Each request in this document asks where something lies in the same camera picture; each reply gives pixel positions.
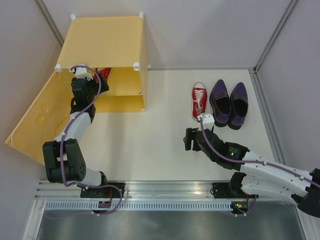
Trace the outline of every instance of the dress shoe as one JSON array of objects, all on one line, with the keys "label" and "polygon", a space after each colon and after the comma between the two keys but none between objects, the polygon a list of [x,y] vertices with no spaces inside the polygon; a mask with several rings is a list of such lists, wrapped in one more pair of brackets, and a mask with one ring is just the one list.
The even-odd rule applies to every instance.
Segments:
[{"label": "dress shoe", "polygon": [[225,127],[230,118],[231,104],[225,82],[222,79],[214,85],[209,101],[213,109],[214,124],[217,127]]},{"label": "dress shoe", "polygon": [[239,130],[244,124],[248,112],[248,94],[243,82],[239,82],[233,89],[231,96],[231,115],[228,126]]}]

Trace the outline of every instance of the red shoe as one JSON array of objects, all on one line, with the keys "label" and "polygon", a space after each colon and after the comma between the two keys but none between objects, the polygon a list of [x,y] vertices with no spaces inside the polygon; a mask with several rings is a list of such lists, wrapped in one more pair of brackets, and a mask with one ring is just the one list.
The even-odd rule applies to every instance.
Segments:
[{"label": "red shoe", "polygon": [[[112,67],[102,68],[99,72],[101,73],[101,76],[103,77],[103,79],[104,79],[104,80],[107,80],[108,77],[109,77],[109,75],[110,75],[111,72],[112,72]],[[94,80],[95,80],[96,82],[98,82],[98,78],[97,78],[96,75],[94,75]]]},{"label": "red shoe", "polygon": [[195,120],[206,111],[207,97],[206,87],[201,82],[197,82],[192,89],[192,117]]}]

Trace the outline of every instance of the metal frame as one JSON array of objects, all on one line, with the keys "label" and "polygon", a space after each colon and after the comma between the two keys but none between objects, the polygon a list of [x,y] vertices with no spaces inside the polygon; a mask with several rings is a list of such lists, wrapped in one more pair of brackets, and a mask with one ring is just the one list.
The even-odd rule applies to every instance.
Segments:
[{"label": "metal frame", "polygon": [[254,70],[258,71],[262,64],[264,63],[269,51],[271,50],[271,48],[273,47],[273,45],[275,44],[279,34],[281,33],[282,29],[284,28],[286,22],[288,21],[290,15],[292,14],[293,10],[295,9],[295,7],[297,6],[297,3],[299,2],[299,0],[291,0],[289,5],[286,7],[278,25],[276,26],[270,40],[268,41],[267,45],[265,46],[261,56],[259,57],[258,62],[255,65]]}]

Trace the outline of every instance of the white connector joint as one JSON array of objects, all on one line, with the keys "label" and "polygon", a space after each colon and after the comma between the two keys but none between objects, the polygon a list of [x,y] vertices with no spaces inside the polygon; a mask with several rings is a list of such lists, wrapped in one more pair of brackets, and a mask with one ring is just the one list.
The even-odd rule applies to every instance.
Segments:
[{"label": "white connector joint", "polygon": [[135,62],[133,64],[133,70],[140,71],[140,62]]},{"label": "white connector joint", "polygon": [[73,20],[77,19],[77,16],[74,15],[74,14],[71,14],[71,15],[70,15],[70,18],[71,18],[71,21],[73,21]]},{"label": "white connector joint", "polygon": [[61,69],[61,65],[60,64],[56,64],[54,69],[57,71],[57,73],[61,73],[62,69]]}]

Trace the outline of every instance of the purple cable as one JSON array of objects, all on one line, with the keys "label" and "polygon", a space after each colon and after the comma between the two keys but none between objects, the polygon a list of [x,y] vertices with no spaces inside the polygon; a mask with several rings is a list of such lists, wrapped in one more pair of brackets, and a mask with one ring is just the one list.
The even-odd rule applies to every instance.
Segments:
[{"label": "purple cable", "polygon": [[99,215],[108,215],[108,214],[112,214],[114,213],[115,211],[118,210],[118,208],[120,207],[120,204],[122,202],[122,198],[123,198],[123,195],[122,195],[122,191],[117,187],[117,186],[114,186],[114,185],[101,185],[101,186],[91,186],[91,185],[85,185],[85,184],[81,184],[81,183],[78,183],[77,186],[79,187],[89,187],[91,189],[101,189],[101,188],[114,188],[116,189],[119,193],[120,193],[120,201],[118,202],[118,204],[114,207],[114,209],[110,210],[110,211],[107,211],[107,212],[102,212],[100,213]]},{"label": "purple cable", "polygon": [[98,79],[98,82],[99,82],[99,88],[98,88],[98,92],[96,93],[93,101],[88,105],[86,106],[82,111],[80,111],[65,127],[64,129],[64,134],[62,135],[62,138],[61,138],[61,142],[60,142],[60,165],[61,165],[61,173],[62,173],[62,181],[63,181],[63,184],[66,186],[66,187],[70,187],[72,185],[76,185],[77,183],[76,182],[71,182],[71,183],[67,183],[67,179],[66,179],[66,173],[65,173],[65,166],[64,166],[64,141],[65,141],[65,138],[66,138],[66,134],[69,130],[69,128],[71,127],[71,125],[74,123],[74,121],[81,115],[83,114],[86,110],[88,110],[94,103],[95,101],[97,100],[97,98],[99,97],[100,95],[100,92],[101,92],[101,79],[100,79],[100,76],[98,73],[96,73],[95,70],[93,70],[91,67],[88,67],[88,66],[82,66],[82,65],[76,65],[76,66],[73,66],[70,68],[70,70],[73,70],[75,68],[85,68],[85,69],[88,69],[90,70],[91,72],[93,72],[97,79]]},{"label": "purple cable", "polygon": [[[210,148],[215,154],[217,154],[220,158],[222,158],[223,160],[226,160],[226,161],[231,162],[231,163],[236,163],[236,164],[261,164],[261,165],[265,164],[263,161],[233,160],[233,159],[230,159],[230,158],[228,158],[228,157],[225,157],[225,156],[221,155],[217,150],[215,150],[215,148],[214,148],[214,147],[211,145],[211,143],[209,142],[208,137],[207,137],[207,135],[206,135],[206,133],[205,133],[205,129],[204,129],[204,124],[203,124],[203,119],[202,119],[202,118],[200,119],[200,125],[201,125],[201,132],[202,132],[202,135],[203,135],[203,137],[204,137],[204,140],[205,140],[206,144],[208,144],[209,148]],[[298,173],[296,173],[296,172],[294,172],[294,171],[290,171],[290,170],[288,170],[288,169],[286,169],[286,168],[284,168],[284,167],[282,167],[282,166],[278,166],[278,165],[273,164],[273,163],[270,163],[270,162],[267,162],[266,165],[271,166],[271,167],[274,167],[274,168],[276,168],[276,169],[280,169],[280,170],[282,170],[282,171],[284,171],[284,172],[286,172],[286,173],[288,173],[288,174],[291,174],[291,175],[293,175],[293,176],[295,176],[295,177],[297,177],[297,178],[300,178],[300,177],[301,177],[300,174],[298,174]],[[316,182],[314,182],[314,181],[312,181],[312,180],[310,180],[310,179],[307,179],[306,177],[304,177],[303,180],[306,181],[306,182],[308,182],[308,183],[310,183],[310,184],[312,184],[312,185],[314,185],[314,186],[316,186],[317,188],[320,188],[320,184],[318,184],[318,183],[316,183]]]},{"label": "purple cable", "polygon": [[74,121],[95,103],[95,101],[97,100],[97,98],[99,97],[100,92],[101,92],[101,79],[100,79],[99,74],[97,74],[97,72],[95,70],[93,70],[91,67],[84,66],[84,65],[73,66],[73,67],[70,68],[70,70],[73,70],[75,68],[85,68],[85,69],[88,69],[91,72],[93,72],[96,75],[97,79],[98,79],[99,87],[98,87],[98,91],[97,91],[96,96],[94,97],[93,101],[88,106],[86,106],[82,111],[80,111],[74,117],[74,119],[72,119],[66,125],[66,127],[64,129],[64,134],[62,135],[62,138],[61,138],[61,141],[60,141],[60,166],[61,166],[62,181],[63,181],[63,184],[66,187],[70,187],[72,185],[77,185],[78,187],[88,187],[88,188],[91,188],[91,189],[100,189],[100,188],[114,188],[114,189],[116,189],[120,193],[120,201],[119,201],[119,203],[114,207],[114,209],[112,209],[112,210],[110,210],[108,212],[100,213],[100,215],[108,215],[108,214],[114,213],[120,207],[120,204],[122,202],[123,195],[122,195],[122,192],[120,191],[120,189],[117,186],[114,186],[114,185],[93,186],[93,185],[84,185],[84,184],[81,184],[81,183],[77,184],[77,182],[67,183],[67,179],[66,179],[65,166],[64,166],[64,141],[65,141],[65,138],[66,138],[66,134],[67,134],[70,126],[74,123]]}]

